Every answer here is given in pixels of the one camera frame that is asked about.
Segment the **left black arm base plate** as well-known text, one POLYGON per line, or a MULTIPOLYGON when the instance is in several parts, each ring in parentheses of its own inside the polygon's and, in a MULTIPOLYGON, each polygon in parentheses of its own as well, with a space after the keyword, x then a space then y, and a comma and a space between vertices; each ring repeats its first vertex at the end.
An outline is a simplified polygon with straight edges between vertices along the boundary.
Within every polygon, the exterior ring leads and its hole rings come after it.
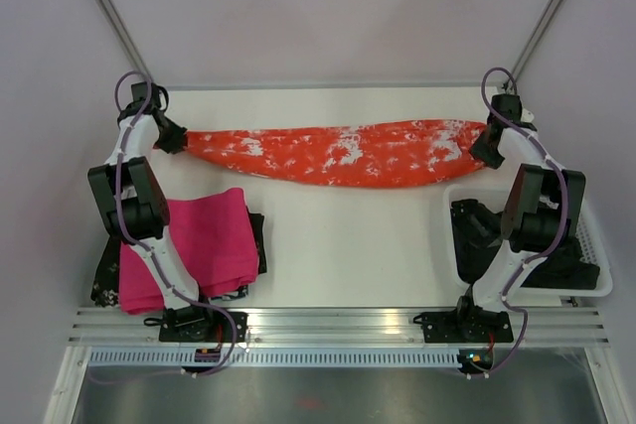
POLYGON ((219 312, 213 312, 212 318, 206 323, 200 322, 183 327, 162 325, 158 341, 160 343, 243 343, 247 331, 248 314, 230 311, 230 316, 236 326, 236 335, 229 319, 219 312))

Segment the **orange white-speckled trousers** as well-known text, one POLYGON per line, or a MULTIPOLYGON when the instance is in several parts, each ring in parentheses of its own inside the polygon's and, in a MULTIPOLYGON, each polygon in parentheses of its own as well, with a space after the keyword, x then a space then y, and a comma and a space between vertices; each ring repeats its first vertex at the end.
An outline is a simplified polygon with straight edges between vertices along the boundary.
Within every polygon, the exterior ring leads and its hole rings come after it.
POLYGON ((401 189, 479 171, 482 122, 417 119, 360 126, 189 131, 188 153, 241 174, 314 186, 401 189))

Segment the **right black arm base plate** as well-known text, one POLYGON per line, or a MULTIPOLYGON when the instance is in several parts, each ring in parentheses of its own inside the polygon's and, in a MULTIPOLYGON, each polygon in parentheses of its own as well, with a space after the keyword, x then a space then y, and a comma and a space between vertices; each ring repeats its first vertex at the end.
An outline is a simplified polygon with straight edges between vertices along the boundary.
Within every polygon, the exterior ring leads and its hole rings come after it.
POLYGON ((413 318, 427 344, 509 344, 514 340, 507 313, 477 312, 460 318, 456 312, 424 312, 413 318))

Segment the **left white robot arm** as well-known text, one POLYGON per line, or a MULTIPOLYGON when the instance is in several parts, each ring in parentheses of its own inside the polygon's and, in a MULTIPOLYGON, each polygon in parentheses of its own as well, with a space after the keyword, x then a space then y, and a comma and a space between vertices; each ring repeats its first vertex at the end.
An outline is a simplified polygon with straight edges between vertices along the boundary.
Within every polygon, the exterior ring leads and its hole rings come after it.
POLYGON ((145 79, 131 86, 131 95, 127 106, 118 107, 113 150, 88 171, 88 183, 106 231, 141 258, 159 288, 163 309, 185 310, 199 300, 200 286, 172 240, 168 202, 149 156, 155 148, 183 152, 187 129, 167 117, 164 87, 145 79))

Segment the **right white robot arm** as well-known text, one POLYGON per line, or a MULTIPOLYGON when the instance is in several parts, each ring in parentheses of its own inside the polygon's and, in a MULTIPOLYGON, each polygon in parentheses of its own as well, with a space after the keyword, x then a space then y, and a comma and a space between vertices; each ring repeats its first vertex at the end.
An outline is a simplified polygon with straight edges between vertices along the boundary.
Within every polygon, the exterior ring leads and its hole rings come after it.
POLYGON ((489 328, 486 313, 514 311, 511 298, 534 269, 576 232, 585 177, 567 170, 541 143, 535 128, 522 121, 517 94, 500 93, 487 101, 486 127, 470 147, 471 156, 491 169, 506 153, 520 166, 500 222, 502 244, 485 273, 471 284, 453 315, 454 332, 477 340, 489 328))

